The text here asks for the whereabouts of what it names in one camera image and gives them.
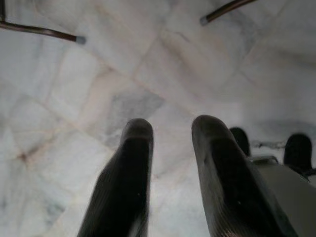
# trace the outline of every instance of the floor tile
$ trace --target floor tile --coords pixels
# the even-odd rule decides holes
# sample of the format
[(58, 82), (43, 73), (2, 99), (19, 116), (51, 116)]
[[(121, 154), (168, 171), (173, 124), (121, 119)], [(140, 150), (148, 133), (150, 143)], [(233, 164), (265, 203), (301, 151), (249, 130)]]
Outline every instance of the floor tile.
[[(31, 9), (16, 6), (15, 15), (8, 20), (15, 23), (55, 27)], [(46, 36), (1, 30), (0, 78), (19, 87), (24, 93), (44, 102), (59, 70), (64, 49), (70, 44)]]
[(112, 68), (130, 76), (157, 37), (176, 1), (94, 0), (78, 31), (87, 36), (85, 48)]
[(61, 62), (47, 105), (70, 121), (76, 121), (101, 62), (86, 50), (72, 45)]
[(149, 230), (152, 236), (209, 236), (195, 161), (165, 199), (159, 214), (152, 217)]

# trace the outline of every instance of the brown stain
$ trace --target brown stain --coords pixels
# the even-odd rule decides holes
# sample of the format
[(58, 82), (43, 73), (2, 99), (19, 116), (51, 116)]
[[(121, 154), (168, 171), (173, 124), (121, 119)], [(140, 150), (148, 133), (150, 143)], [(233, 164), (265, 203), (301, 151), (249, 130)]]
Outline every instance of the brown stain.
[(35, 146), (35, 147), (31, 148), (28, 152), (18, 155), (17, 159), (20, 159), (23, 162), (27, 162), (28, 158), (31, 157), (32, 155), (34, 155), (40, 149), (41, 149), (41, 146)]

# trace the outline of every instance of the metal chair leg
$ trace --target metal chair leg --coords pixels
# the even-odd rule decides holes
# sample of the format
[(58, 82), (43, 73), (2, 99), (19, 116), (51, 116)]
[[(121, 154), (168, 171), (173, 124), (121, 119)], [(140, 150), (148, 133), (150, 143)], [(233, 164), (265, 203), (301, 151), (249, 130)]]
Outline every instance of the metal chair leg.
[(224, 6), (220, 7), (216, 11), (202, 17), (200, 19), (200, 23), (202, 26), (205, 26), (208, 23), (210, 23), (211, 21), (215, 20), (216, 18), (224, 15), (225, 13), (230, 12), (236, 8), (241, 7), (241, 6), (244, 6), (244, 5), (251, 3), (253, 1), (256, 1), (256, 0), (235, 0), (235, 1), (232, 1)]
[(0, 28), (11, 30), (11, 31), (19, 31), (19, 32), (26, 32), (26, 33), (33, 33), (38, 35), (45, 35), (50, 37), (55, 37), (63, 40), (73, 41), (79, 44), (85, 44), (85, 37), (82, 36), (73, 36), (70, 34), (66, 34), (63, 32), (35, 27), (35, 26), (25, 26), (25, 25), (18, 25), (6, 22), (6, 11), (5, 11), (5, 0), (0, 0)]

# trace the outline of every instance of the white marble tile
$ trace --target white marble tile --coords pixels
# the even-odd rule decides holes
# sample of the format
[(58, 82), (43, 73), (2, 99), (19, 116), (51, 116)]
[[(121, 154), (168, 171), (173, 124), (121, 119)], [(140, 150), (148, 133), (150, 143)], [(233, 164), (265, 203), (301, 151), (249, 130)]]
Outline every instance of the white marble tile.
[(126, 123), (149, 118), (164, 103), (157, 95), (107, 69), (93, 82), (77, 125), (116, 149)]
[[(32, 9), (23, 4), (16, 14), (9, 20), (16, 23), (31, 24), (36, 26), (48, 26), (55, 28), (55, 24), (38, 16)], [(0, 78), (11, 82), (26, 94), (45, 101), (51, 85), (59, 70), (59, 64), (63, 56), (64, 48), (70, 43), (60, 39), (46, 36), (0, 31)]]
[(88, 50), (130, 76), (157, 37), (175, 2), (94, 0), (89, 3), (78, 32), (87, 36), (85, 47)]
[[(32, 135), (18, 133), (15, 137), (18, 143), (24, 143)], [(68, 127), (55, 132), (48, 141), (42, 139), (24, 154), (32, 172), (76, 193), (91, 175), (100, 171), (112, 152), (96, 140)]]
[(34, 0), (35, 8), (41, 15), (70, 33), (76, 31), (89, 4), (88, 0)]
[(69, 204), (70, 193), (43, 180), (39, 184), (22, 159), (3, 161), (0, 169), (0, 235), (44, 234)]
[(195, 158), (191, 141), (194, 116), (165, 103), (148, 121), (154, 129), (152, 179), (173, 173), (182, 163)]
[(66, 52), (47, 105), (70, 121), (76, 121), (101, 62), (73, 44)]
[(150, 220), (149, 233), (155, 237), (209, 236), (194, 160), (183, 181), (167, 195), (161, 211)]
[[(261, 29), (272, 22), (285, 2), (251, 4), (247, 6), (250, 10), (234, 11), (201, 27), (199, 18), (224, 2), (180, 1), (136, 79), (195, 114), (205, 113), (212, 94), (235, 72), (260, 39)], [(248, 16), (253, 9), (262, 19), (253, 19), (257, 14)]]
[(0, 115), (13, 132), (49, 132), (63, 127), (65, 122), (17, 87), (0, 81)]
[(20, 155), (13, 132), (8, 122), (0, 116), (0, 161), (14, 159)]

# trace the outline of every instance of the marble floor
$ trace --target marble floor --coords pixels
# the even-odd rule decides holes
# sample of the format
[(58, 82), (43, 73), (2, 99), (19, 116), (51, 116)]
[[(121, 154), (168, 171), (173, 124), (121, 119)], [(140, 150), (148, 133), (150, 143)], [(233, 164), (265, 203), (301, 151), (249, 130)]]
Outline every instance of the marble floor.
[(316, 144), (316, 1), (259, 0), (199, 25), (226, 2), (7, 0), (8, 20), (87, 43), (0, 30), (1, 237), (75, 237), (132, 118), (155, 131), (150, 237), (209, 236), (196, 116), (243, 127), (254, 154), (280, 161), (294, 132)]

